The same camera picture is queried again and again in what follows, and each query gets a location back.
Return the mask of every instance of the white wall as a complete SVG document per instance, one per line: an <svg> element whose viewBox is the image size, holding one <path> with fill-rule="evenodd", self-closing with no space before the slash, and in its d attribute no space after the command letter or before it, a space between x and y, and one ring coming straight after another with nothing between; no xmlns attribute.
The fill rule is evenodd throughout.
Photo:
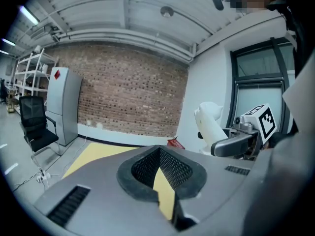
<svg viewBox="0 0 315 236"><path fill-rule="evenodd" d="M225 39L205 51L191 63L183 103L182 115L177 130L178 141L191 151L199 152L206 143L197 137L198 128L194 110L204 101L213 101L223 106L220 126L226 127L232 93L232 66L230 51L284 37L285 20L275 18L255 25Z"/></svg>
<svg viewBox="0 0 315 236"><path fill-rule="evenodd" d="M170 137L154 137L154 136L141 136L126 134L117 131L110 131L106 129L100 129L97 127L88 127L83 124L78 124L79 135L99 139L107 142L128 144L128 145L166 145L167 140L172 139Z"/></svg>
<svg viewBox="0 0 315 236"><path fill-rule="evenodd" d="M200 103L212 101L219 106L226 104L227 57L221 44L214 46L193 61L189 68L186 94L183 102L182 115L179 122L178 141L187 149L198 152L206 143L199 139L199 132L194 110ZM226 122L226 116L218 123Z"/></svg>
<svg viewBox="0 0 315 236"><path fill-rule="evenodd" d="M5 74L6 68L8 65L12 66L12 72L14 70L14 62L12 58L5 57L4 55L0 54L0 78L11 81L11 76L7 76Z"/></svg>

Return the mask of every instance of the window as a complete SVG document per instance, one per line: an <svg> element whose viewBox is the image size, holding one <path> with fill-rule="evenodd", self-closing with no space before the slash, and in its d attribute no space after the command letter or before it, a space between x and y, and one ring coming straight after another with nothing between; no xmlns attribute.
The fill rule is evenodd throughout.
<svg viewBox="0 0 315 236"><path fill-rule="evenodd" d="M294 83L293 46L273 39L231 52L233 92L227 126L255 106L268 103L278 131L288 133L292 116L282 94Z"/></svg>
<svg viewBox="0 0 315 236"><path fill-rule="evenodd" d="M272 49L238 56L237 68L238 77L280 73L277 59Z"/></svg>
<svg viewBox="0 0 315 236"><path fill-rule="evenodd" d="M279 48L283 56L287 71L294 71L294 58L293 58L294 47L291 44L289 44L289 45L280 46Z"/></svg>
<svg viewBox="0 0 315 236"><path fill-rule="evenodd" d="M282 114L282 89L281 87L243 86L238 89L236 115L241 116L248 110L269 103L277 127L280 127Z"/></svg>

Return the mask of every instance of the white baseboard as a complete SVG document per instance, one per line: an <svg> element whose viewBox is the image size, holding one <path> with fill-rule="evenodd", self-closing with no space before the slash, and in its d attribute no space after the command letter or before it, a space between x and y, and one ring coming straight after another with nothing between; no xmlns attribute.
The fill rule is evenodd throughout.
<svg viewBox="0 0 315 236"><path fill-rule="evenodd" d="M83 124L78 124L78 134L112 143L142 146L167 145L167 140L172 139L172 137L155 137L126 134L117 131L88 127Z"/></svg>

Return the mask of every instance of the red object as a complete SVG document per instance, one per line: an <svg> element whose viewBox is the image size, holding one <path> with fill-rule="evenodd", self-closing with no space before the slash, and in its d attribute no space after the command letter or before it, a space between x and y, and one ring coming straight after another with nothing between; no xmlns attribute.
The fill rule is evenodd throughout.
<svg viewBox="0 0 315 236"><path fill-rule="evenodd" d="M167 140L167 146L185 149L185 147L181 145L180 142L176 140L176 138L172 140Z"/></svg>
<svg viewBox="0 0 315 236"><path fill-rule="evenodd" d="M55 79L57 79L57 78L59 78L59 76L60 76L60 71L57 70L57 72L55 73L54 77L55 77Z"/></svg>

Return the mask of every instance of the brick wall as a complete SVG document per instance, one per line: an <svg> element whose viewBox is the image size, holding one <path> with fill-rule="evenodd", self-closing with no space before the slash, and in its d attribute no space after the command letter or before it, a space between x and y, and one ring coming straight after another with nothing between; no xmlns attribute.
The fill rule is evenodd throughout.
<svg viewBox="0 0 315 236"><path fill-rule="evenodd" d="M94 127L136 135L176 135L186 67L129 48L95 43L60 45L46 52L59 57L58 66L84 78L78 123L91 121Z"/></svg>

